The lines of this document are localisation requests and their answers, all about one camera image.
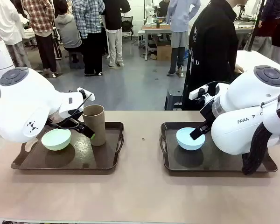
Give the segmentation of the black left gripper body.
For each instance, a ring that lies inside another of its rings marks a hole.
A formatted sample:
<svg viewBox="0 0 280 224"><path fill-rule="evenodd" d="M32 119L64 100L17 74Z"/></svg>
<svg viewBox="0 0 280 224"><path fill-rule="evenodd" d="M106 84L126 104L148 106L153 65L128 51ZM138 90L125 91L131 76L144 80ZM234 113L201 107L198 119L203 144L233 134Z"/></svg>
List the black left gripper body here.
<svg viewBox="0 0 280 224"><path fill-rule="evenodd" d="M76 131L84 131L84 124L78 120L82 114L83 111L71 110L70 116L65 120L59 123L53 123L52 119L48 118L46 121L46 125L52 128L57 128L62 130L69 129L69 130L76 130Z"/></svg>

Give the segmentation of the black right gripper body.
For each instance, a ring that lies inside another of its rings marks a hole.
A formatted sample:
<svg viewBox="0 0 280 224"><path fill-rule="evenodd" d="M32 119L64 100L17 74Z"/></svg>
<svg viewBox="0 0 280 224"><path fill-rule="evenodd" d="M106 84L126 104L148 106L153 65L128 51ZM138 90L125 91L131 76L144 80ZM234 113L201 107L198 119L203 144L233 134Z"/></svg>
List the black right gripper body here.
<svg viewBox="0 0 280 224"><path fill-rule="evenodd" d="M206 127L211 127L216 117L212 111L212 105L214 102L208 102L201 110L200 114L205 118L203 123Z"/></svg>

